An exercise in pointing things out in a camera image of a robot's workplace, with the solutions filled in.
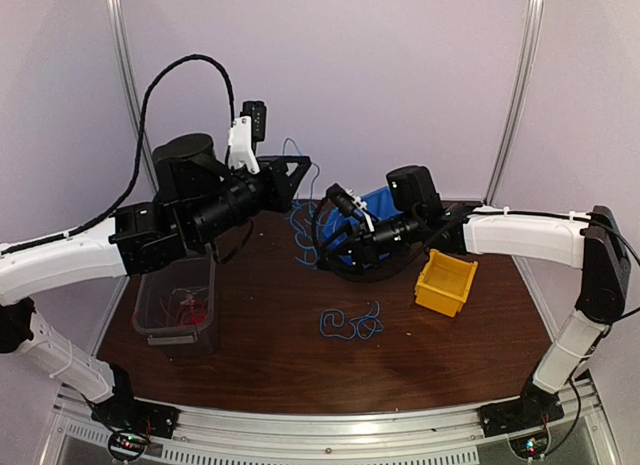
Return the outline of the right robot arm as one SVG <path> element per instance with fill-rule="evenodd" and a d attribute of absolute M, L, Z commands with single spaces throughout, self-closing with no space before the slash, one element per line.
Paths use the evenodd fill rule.
<path fill-rule="evenodd" d="M 444 205 L 430 171 L 410 165 L 388 173 L 395 214 L 381 218 L 353 192 L 333 185 L 324 202 L 338 220 L 314 231 L 317 264 L 352 281 L 375 282 L 427 261 L 414 297 L 446 316 L 466 303 L 477 257 L 499 254 L 556 262 L 582 273 L 573 312 L 536 365 L 518 397 L 481 407 L 486 435 L 543 426 L 562 417 L 558 394 L 606 332 L 630 316 L 626 297 L 638 254 L 623 238 L 612 211 L 555 214 L 493 208 L 479 202 Z"/>

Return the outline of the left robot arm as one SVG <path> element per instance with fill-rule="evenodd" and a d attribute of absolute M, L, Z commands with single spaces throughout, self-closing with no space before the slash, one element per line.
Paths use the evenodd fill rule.
<path fill-rule="evenodd" d="M 123 429 L 144 409 L 128 374 L 57 332 L 33 295 L 98 278 L 159 271 L 189 253 L 205 254 L 228 230 L 261 211 L 284 213 L 311 166 L 307 156 L 257 157 L 250 138 L 233 137 L 228 164 L 211 136 L 192 133 L 152 153 L 159 190 L 150 202 L 119 207 L 81 231 L 64 231 L 1 249 L 1 351 L 30 357 L 72 386 Z"/>

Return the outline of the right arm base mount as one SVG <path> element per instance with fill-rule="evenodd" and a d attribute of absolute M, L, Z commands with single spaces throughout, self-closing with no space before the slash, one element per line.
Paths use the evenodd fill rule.
<path fill-rule="evenodd" d="M 545 402 L 518 397 L 483 405 L 478 409 L 478 415 L 484 436 L 489 438 L 540 428 L 549 421 L 562 419 L 564 411 L 555 399 Z"/>

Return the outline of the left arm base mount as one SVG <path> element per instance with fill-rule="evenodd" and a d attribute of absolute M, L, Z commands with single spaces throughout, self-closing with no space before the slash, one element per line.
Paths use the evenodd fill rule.
<path fill-rule="evenodd" d="M 173 406 L 134 399 L 132 402 L 108 400 L 92 404 L 92 419 L 113 429 L 141 435 L 171 439 L 179 418 Z"/>

